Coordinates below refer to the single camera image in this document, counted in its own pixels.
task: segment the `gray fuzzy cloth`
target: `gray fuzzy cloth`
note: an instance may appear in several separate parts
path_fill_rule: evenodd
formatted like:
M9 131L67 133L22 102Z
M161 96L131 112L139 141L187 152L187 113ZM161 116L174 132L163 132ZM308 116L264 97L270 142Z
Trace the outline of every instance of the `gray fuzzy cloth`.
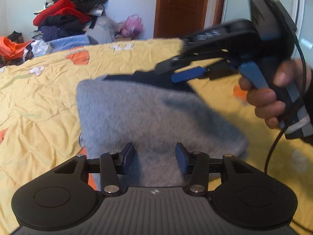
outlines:
M212 158L244 154L244 135L211 110L195 93L168 90L124 81L81 81L77 107L88 158L120 152L128 142L136 156L126 186L180 186L183 176L175 158L175 145L201 151ZM100 176L94 176L98 188Z

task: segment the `red clothing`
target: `red clothing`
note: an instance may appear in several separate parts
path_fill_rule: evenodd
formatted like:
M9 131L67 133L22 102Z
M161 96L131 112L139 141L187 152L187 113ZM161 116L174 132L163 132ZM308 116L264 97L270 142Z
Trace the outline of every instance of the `red clothing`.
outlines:
M82 23L86 23L91 20L90 16L76 10L75 4L70 0L59 0L54 5L40 12L34 19L33 24L34 26L39 26L46 17L54 15L73 15L78 17Z
M75 17L77 17L79 19L80 22L82 23L87 23L91 20L90 16L78 11L78 10L75 10L73 8L69 8L69 7L66 7L66 8L63 8L63 9L60 9L59 11L57 11L56 13L53 14L53 16L55 15L73 15Z

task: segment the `yellow bedspread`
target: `yellow bedspread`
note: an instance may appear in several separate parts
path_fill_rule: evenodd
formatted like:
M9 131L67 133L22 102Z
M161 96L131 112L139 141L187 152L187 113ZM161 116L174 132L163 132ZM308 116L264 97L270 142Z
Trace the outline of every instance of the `yellow bedspread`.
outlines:
M104 74L151 70L180 48L178 39L132 43L130 50L114 51L108 44L62 51L0 73L0 234L9 234L18 226L11 210L13 193L80 151L75 99L78 82ZM41 75L30 74L29 70L37 66L44 66ZM190 84L213 109L244 132L250 140L248 163L263 169L278 131L269 130L255 117L252 106L233 97L237 81L238 76L233 76L212 82L193 80ZM313 148L301 140L282 139L270 161L269 174L295 191L299 201L295 219L313 229ZM218 183L213 181L210 188Z

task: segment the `finger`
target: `finger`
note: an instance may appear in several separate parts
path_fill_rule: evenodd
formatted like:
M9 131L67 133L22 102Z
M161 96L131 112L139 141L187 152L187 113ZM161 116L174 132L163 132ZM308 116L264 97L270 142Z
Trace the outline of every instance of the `finger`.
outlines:
M240 86L241 90L243 90L243 91L250 91L252 88L252 84L251 84L250 80L245 78L245 77L241 77L239 79L239 86Z
M273 83L279 87L287 86L291 82L295 81L295 77L296 77L295 61L294 60L284 61L278 67L273 78Z
M279 128L279 122L278 119L275 117L265 119L265 124L270 129L278 129Z
M258 118L269 119L269 118L277 117L283 114L284 111L285 111L285 104L278 100L265 107L256 108L255 115Z
M301 59L294 60L295 68L296 68L296 84L299 89L302 87L303 81L303 65ZM306 91L309 88L310 82L312 78L311 68L306 64Z
M276 101L276 93L270 88L253 89L247 94L247 102L256 107L264 107Z

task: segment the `circular pad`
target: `circular pad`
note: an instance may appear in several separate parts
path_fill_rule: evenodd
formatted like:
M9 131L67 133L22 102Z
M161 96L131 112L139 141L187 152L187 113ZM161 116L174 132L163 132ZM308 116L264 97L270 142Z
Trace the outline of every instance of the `circular pad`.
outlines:
M294 192L263 173L229 178L212 192L211 203L230 223L253 230L288 225L297 209Z
M34 202L45 208L56 208L64 205L71 194L62 187L46 187L34 195Z

